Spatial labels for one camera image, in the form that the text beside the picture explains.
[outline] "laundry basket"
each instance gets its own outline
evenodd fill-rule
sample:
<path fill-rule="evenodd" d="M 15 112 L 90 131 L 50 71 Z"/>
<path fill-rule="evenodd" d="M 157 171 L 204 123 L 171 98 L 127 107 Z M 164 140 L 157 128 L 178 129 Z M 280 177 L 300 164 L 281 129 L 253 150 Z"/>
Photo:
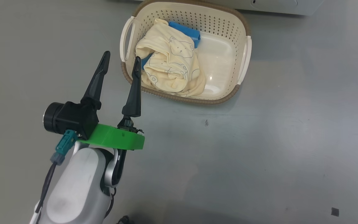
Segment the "laundry basket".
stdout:
<path fill-rule="evenodd" d="M 250 28 L 236 10 L 194 0 L 146 0 L 138 6 L 121 34 L 121 67 L 128 82 L 132 83 L 135 46 L 155 19 L 174 21 L 200 31 L 198 60 L 207 81 L 203 93 L 191 97 L 170 95 L 142 84 L 143 91 L 196 104 L 219 104 L 234 96 L 250 62 Z"/>

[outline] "cloth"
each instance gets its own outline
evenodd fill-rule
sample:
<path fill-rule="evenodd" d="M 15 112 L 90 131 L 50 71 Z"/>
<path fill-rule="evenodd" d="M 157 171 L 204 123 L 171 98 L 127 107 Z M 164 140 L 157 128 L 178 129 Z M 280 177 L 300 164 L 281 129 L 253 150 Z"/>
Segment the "cloth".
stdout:
<path fill-rule="evenodd" d="M 172 21 L 169 21 L 168 26 L 181 31 L 186 36 L 190 37 L 194 42 L 194 48 L 197 48 L 199 46 L 199 43 L 201 40 L 200 31 L 193 30 L 192 28 L 182 26 L 182 25 L 172 22 Z"/>
<path fill-rule="evenodd" d="M 153 53 L 147 55 L 145 58 L 142 58 L 142 63 L 141 63 L 142 70 L 145 69 L 146 62 L 149 61 L 149 59 L 151 58 L 152 55 L 153 55 Z"/>
<path fill-rule="evenodd" d="M 196 96 L 203 92 L 206 78 L 200 70 L 192 39 L 156 19 L 135 48 L 145 58 L 152 53 L 142 73 L 145 85 L 179 96 Z"/>

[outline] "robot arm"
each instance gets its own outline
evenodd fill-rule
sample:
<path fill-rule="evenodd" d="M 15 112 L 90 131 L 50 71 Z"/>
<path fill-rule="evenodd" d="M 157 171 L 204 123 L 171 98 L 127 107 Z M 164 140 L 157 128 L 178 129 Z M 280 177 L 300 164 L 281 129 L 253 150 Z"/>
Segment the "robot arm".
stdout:
<path fill-rule="evenodd" d="M 122 176 L 126 151 L 143 148 L 143 132 L 136 129 L 131 120 L 131 117 L 140 116 L 139 57 L 135 59 L 128 101 L 122 109 L 124 118 L 117 128 L 98 124 L 96 111 L 101 107 L 100 93 L 109 59 L 107 51 L 80 104 L 52 103 L 45 111 L 45 129 L 64 133 L 64 136 L 51 158 L 52 173 L 50 169 L 30 224 L 101 224 L 114 202 L 115 187 Z M 67 137 L 68 132 L 74 133 L 74 136 Z M 41 216 L 43 196 L 46 195 L 44 188 L 48 188 L 54 166 L 63 162 L 74 142 L 71 160 L 45 203 Z M 90 144 L 105 149 L 91 148 Z"/>

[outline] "blue object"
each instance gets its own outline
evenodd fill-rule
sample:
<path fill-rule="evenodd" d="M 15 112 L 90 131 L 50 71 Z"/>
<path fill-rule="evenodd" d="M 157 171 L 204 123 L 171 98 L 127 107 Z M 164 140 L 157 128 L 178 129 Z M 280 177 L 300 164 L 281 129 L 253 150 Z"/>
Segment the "blue object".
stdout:
<path fill-rule="evenodd" d="M 200 40 L 201 40 L 200 31 L 193 30 L 192 28 L 182 26 L 182 25 L 180 25 L 178 23 L 175 23 L 175 22 L 172 22 L 172 21 L 170 21 L 168 23 L 168 25 L 170 27 L 174 28 L 174 29 L 177 29 L 177 30 L 181 31 L 186 36 L 190 37 L 194 42 L 194 48 L 197 48 L 199 46 L 199 43 L 200 43 Z"/>
<path fill-rule="evenodd" d="M 150 58 L 152 55 L 153 55 L 153 53 L 151 53 L 151 54 L 149 54 L 147 57 L 141 59 L 141 63 L 140 63 L 140 64 L 142 65 L 142 70 L 145 69 L 144 66 L 145 66 L 146 62 L 149 60 L 149 58 Z"/>
<path fill-rule="evenodd" d="M 55 148 L 56 152 L 52 155 L 51 162 L 56 162 L 57 165 L 60 166 L 63 163 L 67 152 L 73 147 L 77 140 L 78 136 L 75 131 L 66 130 Z"/>

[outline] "basket handle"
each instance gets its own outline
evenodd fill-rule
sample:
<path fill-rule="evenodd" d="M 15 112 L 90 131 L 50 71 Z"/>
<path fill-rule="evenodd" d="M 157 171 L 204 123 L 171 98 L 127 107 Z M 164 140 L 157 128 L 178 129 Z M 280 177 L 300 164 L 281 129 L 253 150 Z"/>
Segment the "basket handle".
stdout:
<path fill-rule="evenodd" d="M 252 51 L 252 39 L 251 36 L 247 36 L 247 45 L 244 48 L 244 55 L 245 55 L 244 65 L 243 68 L 241 68 L 240 76 L 237 80 L 238 85 L 240 85 L 243 82 L 244 77 L 246 76 L 248 65 L 250 64 L 251 51 Z"/>
<path fill-rule="evenodd" d="M 132 37 L 133 37 L 133 33 L 134 33 L 133 26 L 132 26 L 131 37 L 129 38 L 128 49 L 126 50 L 126 54 L 125 54 L 125 39 L 126 39 L 126 36 L 128 35 L 129 27 L 133 23 L 134 19 L 135 19 L 135 17 L 131 16 L 131 18 L 129 18 L 127 20 L 127 22 L 124 25 L 124 28 L 122 29 L 121 39 L 120 39 L 120 57 L 121 57 L 122 62 L 126 62 L 128 60 L 129 51 L 131 50 Z"/>

